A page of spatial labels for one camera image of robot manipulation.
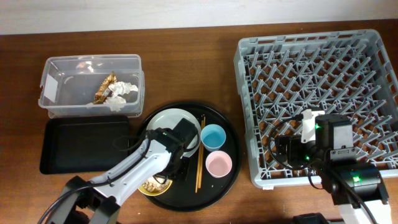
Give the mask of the food scraps with rice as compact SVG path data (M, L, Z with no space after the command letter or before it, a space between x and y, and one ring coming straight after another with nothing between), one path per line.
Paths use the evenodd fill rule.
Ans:
M149 192L161 192L169 185L169 179L151 177L143 183L143 188Z

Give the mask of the pink cup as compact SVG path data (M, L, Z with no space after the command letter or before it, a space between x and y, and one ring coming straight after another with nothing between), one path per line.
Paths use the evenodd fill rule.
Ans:
M211 152L205 161L207 171L214 178L222 178L231 172L233 162L224 151Z

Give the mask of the yellow bowl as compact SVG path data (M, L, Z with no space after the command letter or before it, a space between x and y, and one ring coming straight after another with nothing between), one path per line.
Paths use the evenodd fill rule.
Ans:
M163 194L172 185L172 180L161 177L150 177L147 179L138 190L146 196L158 196Z

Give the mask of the light blue cup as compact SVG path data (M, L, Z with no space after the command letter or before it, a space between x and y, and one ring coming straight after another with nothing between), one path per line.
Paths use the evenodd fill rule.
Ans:
M208 151L217 151L226 142L226 132L217 124L209 124L202 129L200 140Z

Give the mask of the white napkin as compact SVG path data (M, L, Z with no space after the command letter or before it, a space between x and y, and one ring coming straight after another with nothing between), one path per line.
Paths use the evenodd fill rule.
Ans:
M126 103L126 99L123 98L123 96L129 94L130 92L138 92L138 90L138 87L131 83L112 83L106 89L106 93L108 93L108 96L105 99L104 103L106 105L109 105L111 111L118 112L122 108L121 104Z

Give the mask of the brown snack wrapper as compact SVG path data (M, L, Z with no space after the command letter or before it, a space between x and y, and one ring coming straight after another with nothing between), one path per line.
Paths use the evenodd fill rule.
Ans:
M111 90L109 89L110 84L113 84L117 82L116 74L114 71L112 71L102 82L102 84L99 86L97 92L95 93L95 100L94 104L101 104L105 101L105 99L108 97L108 95L111 93Z

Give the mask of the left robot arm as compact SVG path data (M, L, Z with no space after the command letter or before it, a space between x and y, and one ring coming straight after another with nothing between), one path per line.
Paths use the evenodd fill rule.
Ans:
M147 130L141 145L110 170L88 181L77 175L70 179L39 223L117 223L121 205L150 177L178 170L198 135L186 118L172 129Z

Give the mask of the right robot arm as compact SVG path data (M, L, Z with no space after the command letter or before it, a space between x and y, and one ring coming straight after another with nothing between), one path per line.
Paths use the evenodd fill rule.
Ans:
M332 197L345 223L392 223L391 206L382 175L377 167L358 162L353 144L353 125L347 116L312 116L313 140L298 136L277 136L272 128L267 142L285 151L282 167L308 169L321 178L322 189Z

